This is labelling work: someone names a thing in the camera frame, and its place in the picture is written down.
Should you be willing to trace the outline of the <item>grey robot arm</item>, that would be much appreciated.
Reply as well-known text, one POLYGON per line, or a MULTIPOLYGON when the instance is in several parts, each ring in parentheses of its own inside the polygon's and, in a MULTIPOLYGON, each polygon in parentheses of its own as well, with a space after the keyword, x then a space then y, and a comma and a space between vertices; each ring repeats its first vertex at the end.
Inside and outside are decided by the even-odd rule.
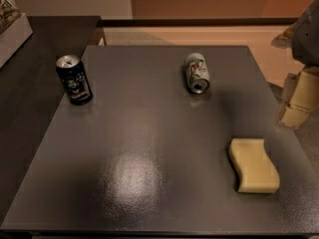
POLYGON ((290 48, 293 59, 304 65, 297 75, 287 75, 278 117, 279 123, 298 128, 319 106, 319 0, 274 38, 272 45, 290 48))

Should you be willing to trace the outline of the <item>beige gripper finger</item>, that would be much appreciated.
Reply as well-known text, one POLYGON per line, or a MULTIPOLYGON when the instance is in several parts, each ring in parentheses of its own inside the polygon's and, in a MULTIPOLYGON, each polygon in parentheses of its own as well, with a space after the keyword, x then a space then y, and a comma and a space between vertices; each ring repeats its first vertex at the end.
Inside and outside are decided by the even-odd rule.
POLYGON ((319 68, 305 66, 297 75, 288 74, 282 92, 278 122, 300 127, 319 106, 319 68))

